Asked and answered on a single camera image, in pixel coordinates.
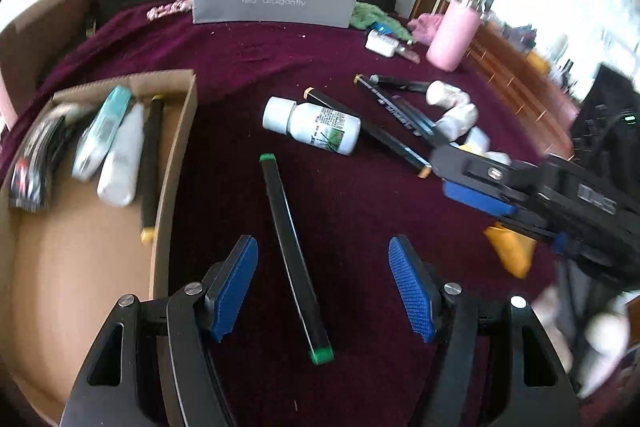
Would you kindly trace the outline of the white gloved right hand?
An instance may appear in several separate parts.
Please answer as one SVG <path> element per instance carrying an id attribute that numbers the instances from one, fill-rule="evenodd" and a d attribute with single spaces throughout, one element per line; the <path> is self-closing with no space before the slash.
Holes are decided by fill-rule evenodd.
<path id="1" fill-rule="evenodd" d="M 575 383 L 579 399 L 586 399 L 598 390 L 620 364 L 628 350 L 630 322 L 626 293 L 611 301 L 603 312 L 587 322 L 585 358 L 577 361 L 570 351 L 567 335 L 560 325 L 561 300 L 558 288 L 547 287 L 533 303 L 533 310 L 558 355 L 565 373 L 575 369 Z"/>

